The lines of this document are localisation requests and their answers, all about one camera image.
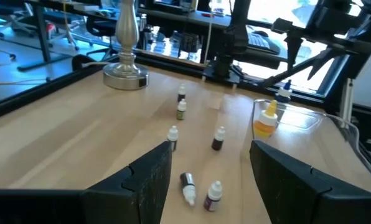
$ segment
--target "computer keyboard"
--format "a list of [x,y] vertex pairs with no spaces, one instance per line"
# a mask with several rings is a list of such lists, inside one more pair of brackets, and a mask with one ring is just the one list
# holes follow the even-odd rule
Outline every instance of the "computer keyboard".
[[269,54],[279,54],[279,47],[274,43],[269,43],[264,37],[259,34],[248,33],[249,41],[248,48],[260,50]]

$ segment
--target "wooden tabletop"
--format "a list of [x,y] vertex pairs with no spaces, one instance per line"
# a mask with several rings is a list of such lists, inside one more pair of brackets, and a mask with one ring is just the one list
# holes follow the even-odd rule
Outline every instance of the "wooden tabletop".
[[[178,121],[181,83],[187,112]],[[104,86],[98,72],[0,118],[0,188],[85,189],[163,142],[176,125],[179,141],[161,223],[270,223],[248,155],[253,101],[265,97],[153,68],[147,88],[119,91]],[[371,191],[370,173],[335,126],[319,125],[307,129],[313,133],[303,141],[278,134],[280,149]],[[227,133],[217,152],[210,144],[219,126]],[[183,172],[194,175],[195,207],[179,189]],[[207,212],[203,201],[214,180],[222,182],[223,198],[216,212]]]

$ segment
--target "yellow liquid bottle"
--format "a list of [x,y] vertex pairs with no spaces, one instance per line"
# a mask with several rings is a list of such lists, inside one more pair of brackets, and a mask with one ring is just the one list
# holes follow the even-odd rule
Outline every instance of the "yellow liquid bottle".
[[258,120],[253,123],[253,133],[260,138],[269,138],[274,132],[277,124],[277,101],[271,101],[267,110],[260,113]]

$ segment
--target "orange liquid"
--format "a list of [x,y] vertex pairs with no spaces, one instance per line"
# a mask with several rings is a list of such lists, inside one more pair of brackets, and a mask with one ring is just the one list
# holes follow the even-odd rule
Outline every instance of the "orange liquid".
[[253,123],[253,133],[261,138],[268,138],[275,132],[275,126],[268,126],[260,121]]

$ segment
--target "metal lamp stand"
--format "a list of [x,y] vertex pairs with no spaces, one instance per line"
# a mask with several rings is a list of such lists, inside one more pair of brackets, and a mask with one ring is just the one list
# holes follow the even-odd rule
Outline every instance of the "metal lamp stand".
[[136,65],[133,46],[139,39],[139,30],[134,10],[134,0],[122,0],[120,15],[116,23],[116,38],[121,45],[120,62],[103,68],[103,82],[119,90],[138,90],[148,85],[147,68]]

